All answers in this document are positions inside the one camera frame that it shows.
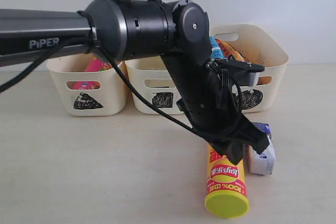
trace yellow lid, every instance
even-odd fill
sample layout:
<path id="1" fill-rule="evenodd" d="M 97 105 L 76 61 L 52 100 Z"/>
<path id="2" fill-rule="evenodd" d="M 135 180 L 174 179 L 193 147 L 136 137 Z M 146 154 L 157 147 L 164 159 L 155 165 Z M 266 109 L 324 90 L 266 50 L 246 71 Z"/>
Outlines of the yellow lid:
<path id="1" fill-rule="evenodd" d="M 222 218 L 244 215 L 249 209 L 247 198 L 235 191 L 213 191 L 205 197 L 205 207 L 212 214 Z"/>

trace white table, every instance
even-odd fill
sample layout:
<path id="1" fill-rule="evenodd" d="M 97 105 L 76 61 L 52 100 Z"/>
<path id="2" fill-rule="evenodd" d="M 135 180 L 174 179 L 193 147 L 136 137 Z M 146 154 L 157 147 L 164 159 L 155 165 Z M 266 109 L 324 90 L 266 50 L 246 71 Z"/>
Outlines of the white table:
<path id="1" fill-rule="evenodd" d="M 247 173 L 249 213 L 223 220 L 204 208 L 205 142 L 132 102 L 71 116 L 34 73 L 0 95 L 0 223 L 334 223 L 335 81 L 336 65 L 288 66 L 273 107 L 248 114 L 270 124 L 277 162 Z"/>

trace lay's chips can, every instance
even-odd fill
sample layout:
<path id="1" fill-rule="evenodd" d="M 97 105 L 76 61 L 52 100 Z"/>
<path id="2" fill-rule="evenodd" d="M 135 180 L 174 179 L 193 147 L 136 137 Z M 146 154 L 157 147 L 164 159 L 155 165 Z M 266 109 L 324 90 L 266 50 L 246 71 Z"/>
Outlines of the lay's chips can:
<path id="1" fill-rule="evenodd" d="M 222 218 L 244 215 L 249 209 L 243 160 L 233 165 L 209 145 L 205 207 Z"/>

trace piper robot arm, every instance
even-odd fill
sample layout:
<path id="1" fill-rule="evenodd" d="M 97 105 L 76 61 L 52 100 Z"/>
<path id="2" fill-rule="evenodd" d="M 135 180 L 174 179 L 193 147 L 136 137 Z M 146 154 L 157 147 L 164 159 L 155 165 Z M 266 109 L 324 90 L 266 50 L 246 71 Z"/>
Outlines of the piper robot arm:
<path id="1" fill-rule="evenodd" d="M 0 67 L 34 61 L 69 38 L 72 43 L 53 57 L 92 51 L 123 61 L 160 55 L 193 130 L 232 163 L 242 159 L 244 143 L 257 153 L 267 148 L 267 135 L 241 113 L 239 94 L 232 92 L 264 67 L 210 60 L 208 16 L 192 1 L 94 0 L 76 13 L 0 9 Z M 229 92 L 223 91 L 224 73 Z"/>

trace white storage basket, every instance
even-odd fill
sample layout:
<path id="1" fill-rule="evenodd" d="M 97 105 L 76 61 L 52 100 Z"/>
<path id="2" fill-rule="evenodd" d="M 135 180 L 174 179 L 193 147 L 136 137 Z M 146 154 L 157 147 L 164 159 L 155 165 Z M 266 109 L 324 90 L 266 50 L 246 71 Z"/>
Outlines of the white storage basket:
<path id="1" fill-rule="evenodd" d="M 262 29 L 252 25 L 218 26 L 210 35 L 228 42 L 252 63 L 265 66 L 260 73 L 259 85 L 242 87 L 243 112 L 267 110 L 274 102 L 288 55 Z"/>
<path id="2" fill-rule="evenodd" d="M 92 54 L 71 55 L 47 62 L 65 109 L 72 115 L 98 116 L 120 112 L 126 104 L 128 90 L 114 69 L 83 72 Z M 118 65 L 127 74 L 124 62 Z M 100 88 L 73 90 L 76 81 L 98 81 Z"/>
<path id="3" fill-rule="evenodd" d="M 159 56 L 126 61 L 130 82 L 154 106 L 167 114 L 182 114 L 176 102 L 181 98 Z M 135 107 L 146 114 L 156 114 L 133 95 Z"/>

